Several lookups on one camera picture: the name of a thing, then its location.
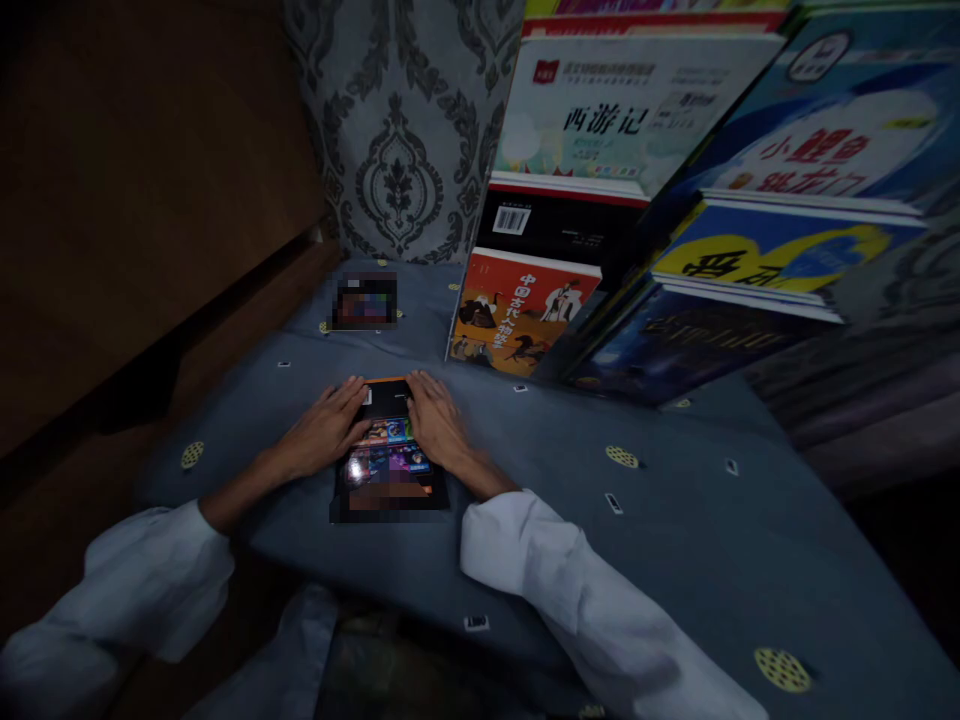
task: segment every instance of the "barcode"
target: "barcode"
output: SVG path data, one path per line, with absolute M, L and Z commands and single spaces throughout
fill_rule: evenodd
M 497 217 L 493 221 L 493 231 L 508 235 L 523 235 L 523 229 L 530 219 L 529 208 L 508 208 L 501 205 L 497 208 Z

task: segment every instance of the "blue bedsheet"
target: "blue bedsheet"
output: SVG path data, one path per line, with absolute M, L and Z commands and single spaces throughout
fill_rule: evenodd
M 210 492 L 276 441 L 323 388 L 353 374 L 414 368 L 442 378 L 477 445 L 519 484 L 581 525 L 597 552 L 663 606 L 775 718 L 948 717 L 960 677 L 883 563 L 797 457 L 738 376 L 686 409 L 637 408 L 493 371 L 444 363 L 459 266 L 353 260 L 341 270 L 394 271 L 397 329 L 323 335 L 334 285 L 229 373 L 154 453 L 139 485 L 146 504 Z M 290 366 L 279 368 L 278 362 Z M 524 382 L 529 390 L 516 393 Z M 189 471 L 183 449 L 202 440 Z M 607 446 L 646 469 L 611 461 Z M 739 475 L 726 469 L 736 461 Z M 486 615 L 470 639 L 551 677 L 570 666 L 521 600 L 458 569 L 459 525 L 471 501 L 449 481 L 451 510 L 424 524 L 331 525 L 333 473 L 269 498 L 243 529 L 257 551 L 333 587 L 380 598 L 448 630 Z M 613 493 L 623 515 L 604 498 Z M 791 694 L 761 674 L 757 648 L 785 649 L 815 674 Z

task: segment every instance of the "person's left hand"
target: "person's left hand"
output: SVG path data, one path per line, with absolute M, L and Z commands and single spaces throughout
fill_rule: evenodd
M 281 482 L 313 475 L 333 464 L 370 429 L 369 420 L 353 422 L 366 396 L 362 377 L 351 377 L 339 390 L 331 385 L 261 459 Z

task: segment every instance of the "wallpaper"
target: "wallpaper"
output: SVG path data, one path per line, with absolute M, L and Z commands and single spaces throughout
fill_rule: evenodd
M 503 124 L 524 0 L 285 0 L 344 248 L 464 262 Z

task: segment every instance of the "wooden furniture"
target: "wooden furniture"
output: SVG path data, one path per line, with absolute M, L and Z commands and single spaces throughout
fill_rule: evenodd
M 0 641 L 80 579 L 157 439 L 339 261 L 304 236 L 323 195 L 277 2 L 60 0 L 5 23 Z M 111 378 L 171 338 L 168 416 L 100 435 Z
M 0 83 L 0 456 L 323 212 L 278 3 L 37 5 Z

